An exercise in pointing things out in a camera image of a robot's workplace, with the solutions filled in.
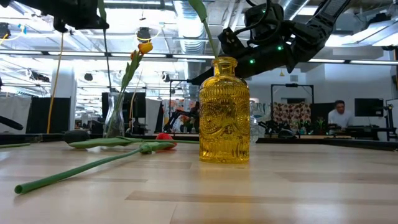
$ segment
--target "embossed glass bottle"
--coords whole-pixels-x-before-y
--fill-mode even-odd
[[[219,57],[215,75],[200,87],[200,160],[241,164],[249,160],[249,88],[235,77],[237,61]]]

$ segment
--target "desk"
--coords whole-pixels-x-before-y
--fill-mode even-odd
[[[17,184],[118,152],[63,142],[0,150],[0,223],[377,223],[398,220],[398,154],[258,144],[249,165],[207,164],[198,146],[135,155],[17,196]]]

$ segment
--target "glass vase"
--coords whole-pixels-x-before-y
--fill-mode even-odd
[[[219,57],[215,75],[200,87],[200,160],[242,164],[249,160],[249,88],[235,77],[237,61]]]
[[[124,137],[123,99],[124,95],[119,93],[108,95],[109,109],[105,119],[104,138]]]

